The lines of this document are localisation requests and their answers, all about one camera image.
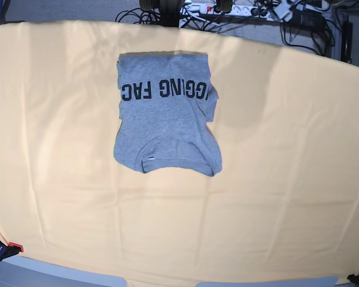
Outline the white power strip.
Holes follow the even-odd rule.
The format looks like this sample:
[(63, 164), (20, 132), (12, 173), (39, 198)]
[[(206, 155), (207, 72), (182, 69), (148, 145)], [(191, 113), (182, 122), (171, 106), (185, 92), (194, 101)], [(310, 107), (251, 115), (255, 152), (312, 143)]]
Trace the white power strip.
[(216, 4), (213, 3), (196, 3), (186, 2), (184, 7), (180, 10), (181, 14), (186, 17), (194, 17), (198, 20), (243, 20), (259, 19), (269, 22), (281, 22), (270, 9), (262, 6), (249, 6), (249, 5), (235, 5), (233, 4), (228, 12), (220, 10)]

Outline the black power adapter box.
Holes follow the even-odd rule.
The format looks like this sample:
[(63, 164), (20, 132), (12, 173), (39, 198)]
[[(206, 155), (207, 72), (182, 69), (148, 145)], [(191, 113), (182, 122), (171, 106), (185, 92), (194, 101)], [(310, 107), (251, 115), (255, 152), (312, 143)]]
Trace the black power adapter box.
[(287, 23), (294, 28), (321, 32), (325, 29), (326, 19), (316, 11), (295, 10), (292, 18)]

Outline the grey t-shirt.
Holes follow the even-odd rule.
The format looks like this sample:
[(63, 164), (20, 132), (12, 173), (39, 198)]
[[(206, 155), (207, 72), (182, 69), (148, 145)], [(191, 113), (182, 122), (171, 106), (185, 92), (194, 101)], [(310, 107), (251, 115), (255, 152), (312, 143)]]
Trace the grey t-shirt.
[(220, 147), (208, 128), (218, 93), (207, 54), (125, 53), (118, 58), (117, 72), (118, 163), (141, 173), (164, 167), (210, 177), (221, 172)]

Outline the blue red clamp left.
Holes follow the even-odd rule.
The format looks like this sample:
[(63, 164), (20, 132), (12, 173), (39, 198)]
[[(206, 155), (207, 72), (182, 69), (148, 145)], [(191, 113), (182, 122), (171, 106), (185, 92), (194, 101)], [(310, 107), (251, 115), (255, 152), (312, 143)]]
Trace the blue red clamp left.
[(9, 242), (8, 245), (5, 245), (0, 241), (0, 261), (3, 259), (15, 256), (23, 252), (23, 246), (16, 243)]

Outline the yellow table cloth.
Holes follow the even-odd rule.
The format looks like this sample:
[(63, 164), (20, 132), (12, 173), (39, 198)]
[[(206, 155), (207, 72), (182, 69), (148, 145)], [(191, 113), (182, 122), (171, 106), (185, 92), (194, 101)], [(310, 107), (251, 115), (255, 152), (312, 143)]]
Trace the yellow table cloth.
[[(113, 157), (119, 55), (209, 56), (223, 169)], [(359, 67), (232, 36), (112, 22), (0, 26), (0, 239), (129, 286), (359, 272)]]

